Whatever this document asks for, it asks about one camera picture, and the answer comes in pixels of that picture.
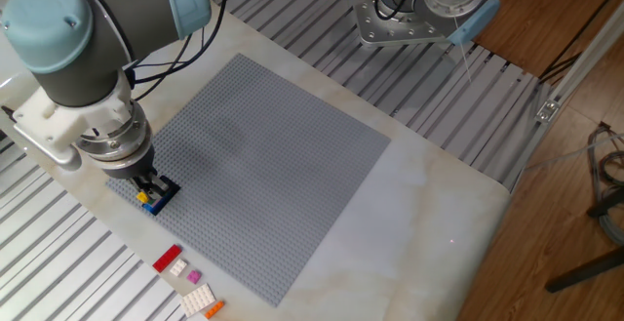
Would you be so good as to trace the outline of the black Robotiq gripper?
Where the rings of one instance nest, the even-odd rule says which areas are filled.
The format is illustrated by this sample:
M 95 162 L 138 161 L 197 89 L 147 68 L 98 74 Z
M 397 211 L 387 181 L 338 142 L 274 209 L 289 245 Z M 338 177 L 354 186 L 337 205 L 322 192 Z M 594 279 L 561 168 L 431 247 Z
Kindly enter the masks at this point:
M 150 145 L 138 157 L 105 163 L 101 169 L 114 179 L 129 179 L 137 192 L 136 199 L 139 202 L 153 202 L 164 197 L 169 190 L 169 185 L 154 174 L 154 156 L 154 147 Z M 141 176 L 147 176 L 147 179 L 140 178 Z

